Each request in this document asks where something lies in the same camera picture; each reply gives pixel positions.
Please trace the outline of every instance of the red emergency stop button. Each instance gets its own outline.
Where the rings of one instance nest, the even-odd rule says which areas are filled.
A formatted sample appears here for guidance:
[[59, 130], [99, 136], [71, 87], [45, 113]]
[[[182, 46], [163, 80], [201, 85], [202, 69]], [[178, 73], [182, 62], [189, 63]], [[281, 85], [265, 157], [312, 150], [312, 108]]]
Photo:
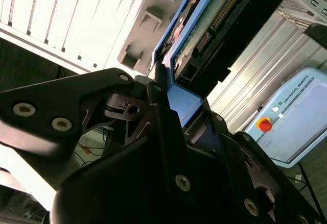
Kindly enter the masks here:
[[262, 132], [268, 132], [272, 129], [272, 124], [269, 118], [261, 118], [256, 122], [256, 127]]

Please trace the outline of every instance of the circuit board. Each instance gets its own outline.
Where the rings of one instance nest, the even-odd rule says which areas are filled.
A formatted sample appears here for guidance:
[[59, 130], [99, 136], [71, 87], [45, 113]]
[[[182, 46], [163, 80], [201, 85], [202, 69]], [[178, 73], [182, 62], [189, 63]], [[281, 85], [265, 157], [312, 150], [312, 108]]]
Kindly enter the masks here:
[[179, 50], [179, 53], [176, 55], [174, 59], [175, 70], [182, 64], [184, 57], [189, 55], [194, 48], [196, 48], [199, 52], [203, 50], [211, 38], [210, 33], [207, 31], [208, 28], [215, 31], [235, 2], [236, 0], [210, 1], [187, 40]]

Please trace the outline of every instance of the screw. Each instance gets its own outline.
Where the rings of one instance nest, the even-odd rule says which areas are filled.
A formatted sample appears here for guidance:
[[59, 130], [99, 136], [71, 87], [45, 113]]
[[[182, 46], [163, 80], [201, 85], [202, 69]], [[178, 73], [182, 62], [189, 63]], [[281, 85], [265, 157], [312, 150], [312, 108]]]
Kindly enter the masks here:
[[162, 91], [162, 89], [159, 86], [157, 86], [157, 85], [154, 85], [153, 87], [156, 88], [159, 91]]
[[176, 185], [184, 192], [188, 192], [191, 189], [191, 183], [189, 179], [184, 175], [177, 175], [175, 182]]
[[247, 141], [250, 141], [250, 137], [249, 137], [248, 135], [246, 135], [246, 134], [243, 134], [243, 138], [244, 138], [245, 140], [247, 140]]
[[216, 114], [216, 119], [217, 119], [218, 121], [223, 121], [223, 118], [220, 117], [218, 114]]
[[72, 123], [66, 118], [55, 118], [52, 120], [52, 128], [56, 131], [66, 132], [72, 128]]
[[124, 74], [119, 75], [119, 77], [121, 77], [121, 79], [122, 80], [125, 80], [125, 81], [128, 81], [129, 80], [129, 78], [126, 75], [124, 75]]
[[257, 208], [257, 206], [255, 205], [255, 203], [246, 198], [244, 200], [244, 205], [245, 205], [245, 208], [251, 213], [251, 215], [254, 215], [254, 216], [258, 216], [259, 215], [259, 209]]
[[22, 117], [32, 116], [36, 112], [35, 107], [28, 103], [18, 103], [13, 107], [12, 110], [15, 114]]

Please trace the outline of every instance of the cable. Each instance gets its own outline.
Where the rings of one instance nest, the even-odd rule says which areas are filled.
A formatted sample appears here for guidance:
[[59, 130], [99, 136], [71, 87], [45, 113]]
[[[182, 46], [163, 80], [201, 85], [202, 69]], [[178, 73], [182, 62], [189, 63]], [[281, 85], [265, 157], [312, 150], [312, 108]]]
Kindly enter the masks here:
[[85, 164], [85, 161], [82, 159], [82, 157], [77, 153], [75, 152], [75, 154], [83, 161], [83, 163]]
[[80, 143], [77, 143], [78, 146], [83, 147], [85, 149], [104, 149], [104, 147], [89, 147], [89, 146], [84, 146]]
[[83, 163], [82, 165], [81, 165], [81, 167], [83, 167], [83, 166], [86, 166], [86, 165], [89, 165], [90, 163], [93, 163], [94, 161], [86, 161], [85, 163]]
[[107, 141], [107, 139], [108, 139], [108, 135], [106, 135], [105, 136], [105, 129], [103, 129], [103, 131], [102, 131], [102, 142], [103, 142], [103, 144], [106, 144], [106, 141]]
[[89, 150], [90, 148], [94, 148], [94, 149], [103, 149], [103, 147], [88, 147], [88, 146], [83, 146], [80, 143], [77, 143], [78, 146], [80, 146], [81, 148], [85, 148], [90, 154], [94, 155], [94, 156], [98, 156], [101, 157], [101, 155], [95, 154], [93, 153], [91, 150]]

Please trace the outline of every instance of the floor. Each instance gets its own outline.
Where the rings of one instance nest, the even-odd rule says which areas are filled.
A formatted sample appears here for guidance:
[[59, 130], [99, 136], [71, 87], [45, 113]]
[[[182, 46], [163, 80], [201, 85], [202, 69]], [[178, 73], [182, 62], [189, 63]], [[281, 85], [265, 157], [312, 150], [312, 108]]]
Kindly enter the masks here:
[[[301, 164], [309, 178], [315, 195], [319, 201], [319, 204], [327, 217], [327, 138], [318, 144], [311, 152], [309, 152], [302, 160]], [[282, 171], [289, 177], [295, 177], [301, 174], [298, 165], [290, 169], [283, 168]], [[303, 187], [303, 183], [295, 183], [291, 180], [297, 189]], [[308, 187], [301, 191], [301, 194], [306, 200], [316, 209], [313, 199], [311, 198]]]

